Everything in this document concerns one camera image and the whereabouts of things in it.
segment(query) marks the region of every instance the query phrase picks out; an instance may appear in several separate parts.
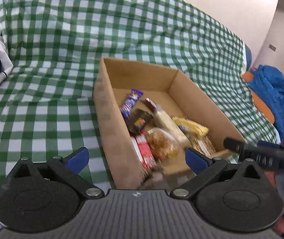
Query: green and white checkered cloth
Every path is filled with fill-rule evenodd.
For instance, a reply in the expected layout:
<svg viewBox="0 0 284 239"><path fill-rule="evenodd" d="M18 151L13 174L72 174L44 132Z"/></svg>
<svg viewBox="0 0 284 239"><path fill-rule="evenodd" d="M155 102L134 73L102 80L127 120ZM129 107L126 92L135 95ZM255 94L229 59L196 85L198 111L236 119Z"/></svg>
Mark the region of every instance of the green and white checkered cloth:
<svg viewBox="0 0 284 239"><path fill-rule="evenodd" d="M92 100L102 57L179 68L247 141L276 141L240 77L242 40L182 0L0 0L0 25L14 65L0 86L0 186L21 157L85 146L81 175L110 187Z"/></svg>

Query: white logo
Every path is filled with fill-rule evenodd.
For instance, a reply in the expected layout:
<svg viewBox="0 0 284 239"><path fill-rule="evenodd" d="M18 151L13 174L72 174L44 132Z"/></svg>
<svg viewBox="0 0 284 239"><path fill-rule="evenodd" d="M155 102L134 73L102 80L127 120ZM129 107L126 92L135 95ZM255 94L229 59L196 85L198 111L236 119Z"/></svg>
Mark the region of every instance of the white logo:
<svg viewBox="0 0 284 239"><path fill-rule="evenodd" d="M132 195L135 196L135 197L138 197L138 196L141 196L142 194L140 192L136 191Z"/></svg>

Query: bread in plastic bag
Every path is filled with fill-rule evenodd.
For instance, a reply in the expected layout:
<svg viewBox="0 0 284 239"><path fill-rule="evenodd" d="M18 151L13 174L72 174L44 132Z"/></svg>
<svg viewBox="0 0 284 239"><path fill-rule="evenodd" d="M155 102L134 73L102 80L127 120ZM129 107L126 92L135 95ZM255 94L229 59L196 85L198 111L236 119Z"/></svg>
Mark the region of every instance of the bread in plastic bag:
<svg viewBox="0 0 284 239"><path fill-rule="evenodd" d="M145 137L153 156L156 158L175 158L180 150L175 138L161 128L152 128L146 132Z"/></svg>

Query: metal screw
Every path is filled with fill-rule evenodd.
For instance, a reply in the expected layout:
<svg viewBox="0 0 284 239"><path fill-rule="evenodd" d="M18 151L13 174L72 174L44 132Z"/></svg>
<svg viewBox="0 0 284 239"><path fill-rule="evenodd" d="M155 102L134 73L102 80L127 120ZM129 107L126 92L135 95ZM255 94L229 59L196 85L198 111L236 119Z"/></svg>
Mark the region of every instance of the metal screw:
<svg viewBox="0 0 284 239"><path fill-rule="evenodd" d="M102 191L98 188L89 188L85 191L88 196L98 196L102 193Z"/></svg>
<svg viewBox="0 0 284 239"><path fill-rule="evenodd" d="M176 189L173 191L173 194L178 197L186 197L189 192L186 189Z"/></svg>

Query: open cardboard box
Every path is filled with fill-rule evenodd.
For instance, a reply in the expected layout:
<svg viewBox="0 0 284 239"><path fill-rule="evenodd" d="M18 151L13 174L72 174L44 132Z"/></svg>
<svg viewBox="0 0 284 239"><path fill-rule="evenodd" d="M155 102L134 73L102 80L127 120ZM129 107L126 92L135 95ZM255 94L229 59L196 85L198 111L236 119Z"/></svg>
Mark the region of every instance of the open cardboard box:
<svg viewBox="0 0 284 239"><path fill-rule="evenodd" d="M118 189L136 189L145 180L145 171L119 109L132 88L144 92L141 101L150 98L168 115L184 116L208 127L208 136L218 151L212 157L232 154L223 147L225 137L244 141L227 116L182 71L137 61L101 59L93 97L103 150ZM135 108L148 111L141 101ZM162 164L166 176L190 171L183 152Z"/></svg>

